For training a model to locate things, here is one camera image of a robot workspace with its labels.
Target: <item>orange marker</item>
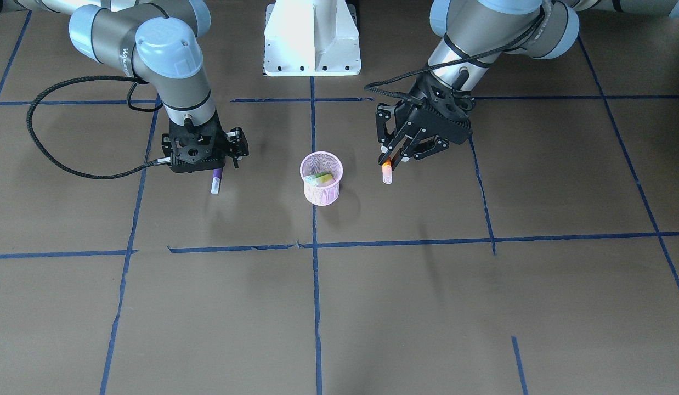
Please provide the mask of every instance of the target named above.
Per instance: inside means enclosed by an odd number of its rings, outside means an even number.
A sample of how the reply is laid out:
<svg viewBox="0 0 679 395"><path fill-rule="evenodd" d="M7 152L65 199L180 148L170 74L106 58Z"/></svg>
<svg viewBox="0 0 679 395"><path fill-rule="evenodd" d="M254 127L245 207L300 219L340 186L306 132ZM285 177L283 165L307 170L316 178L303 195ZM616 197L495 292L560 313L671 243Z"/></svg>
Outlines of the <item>orange marker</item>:
<svg viewBox="0 0 679 395"><path fill-rule="evenodd" d="M388 159L381 165L381 172L383 173L383 181L385 184L390 184L393 182L393 167L391 166L391 160Z"/></svg>

